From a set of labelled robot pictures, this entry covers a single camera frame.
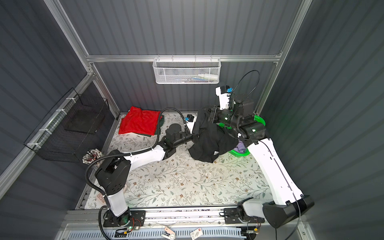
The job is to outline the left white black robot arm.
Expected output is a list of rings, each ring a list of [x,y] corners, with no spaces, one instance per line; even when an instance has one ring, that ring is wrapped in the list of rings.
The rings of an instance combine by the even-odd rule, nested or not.
[[[98,191],[103,195],[112,214],[115,217],[129,214],[124,187],[131,170],[171,157],[178,146],[192,141],[194,137],[188,128],[182,131],[181,125],[172,124],[162,139],[157,138],[153,147],[127,154],[114,151],[103,158],[95,177],[100,185]]]

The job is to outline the black t shirt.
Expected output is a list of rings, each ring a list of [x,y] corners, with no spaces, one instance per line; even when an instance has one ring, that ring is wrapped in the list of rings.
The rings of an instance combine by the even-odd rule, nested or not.
[[[238,140],[230,137],[229,131],[209,121],[209,109],[198,111],[192,133],[197,136],[189,153],[194,160],[213,163],[219,156],[233,150]]]

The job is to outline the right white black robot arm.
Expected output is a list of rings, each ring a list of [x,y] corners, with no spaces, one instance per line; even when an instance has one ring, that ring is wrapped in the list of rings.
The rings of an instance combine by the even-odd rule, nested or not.
[[[299,220],[315,202],[311,196],[303,194],[285,169],[267,134],[264,119],[252,109],[254,101],[248,96],[236,96],[229,86],[217,87],[215,93],[219,106],[210,110],[210,121],[234,131],[235,138],[257,160],[273,197],[271,202],[263,204],[253,199],[241,201],[240,212],[247,217],[264,218],[275,229]]]

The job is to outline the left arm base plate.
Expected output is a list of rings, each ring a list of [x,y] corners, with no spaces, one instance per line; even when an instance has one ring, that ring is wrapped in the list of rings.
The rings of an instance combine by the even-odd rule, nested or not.
[[[146,211],[130,211],[127,210],[121,216],[116,217],[110,210],[102,214],[103,227],[106,228],[117,228],[117,227],[142,227],[145,218]]]

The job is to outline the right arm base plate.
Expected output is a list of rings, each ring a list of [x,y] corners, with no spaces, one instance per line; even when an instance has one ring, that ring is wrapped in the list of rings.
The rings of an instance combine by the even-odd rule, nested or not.
[[[265,223],[264,218],[250,217],[240,208],[224,208],[219,212],[219,216],[224,218],[225,224],[256,224]]]

